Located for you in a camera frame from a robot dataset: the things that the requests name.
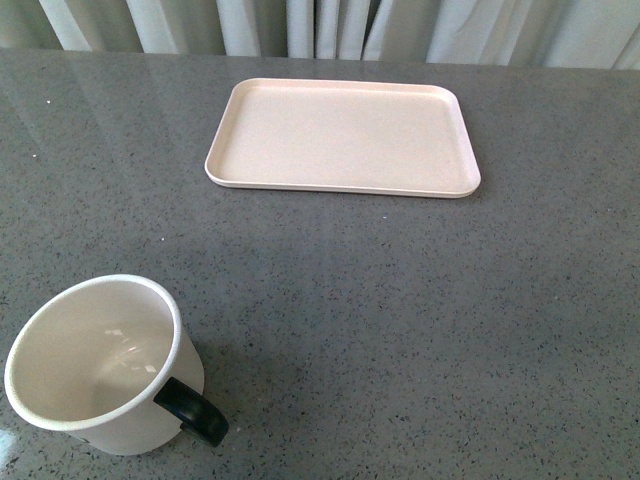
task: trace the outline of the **table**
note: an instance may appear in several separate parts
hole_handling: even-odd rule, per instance
[[[482,183],[456,200],[226,189],[251,77],[439,85]],[[0,387],[2,478],[640,476],[640,72],[0,51],[0,367],[49,298],[176,298],[231,430],[103,454]]]

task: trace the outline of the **gray countertop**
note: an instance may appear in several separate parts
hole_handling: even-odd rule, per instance
[[[439,85],[482,174],[438,200],[226,189],[250,77]],[[144,455],[39,430],[2,478],[638,478],[640,72],[0,51],[0,368],[82,280],[165,286],[231,430]]]

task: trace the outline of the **curtain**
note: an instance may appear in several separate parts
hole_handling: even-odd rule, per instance
[[[640,0],[0,0],[1,48],[640,69]]]

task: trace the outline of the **black mug handle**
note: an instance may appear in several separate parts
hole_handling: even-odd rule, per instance
[[[175,377],[170,377],[153,401],[180,420],[180,428],[217,447],[229,422],[209,400]]]

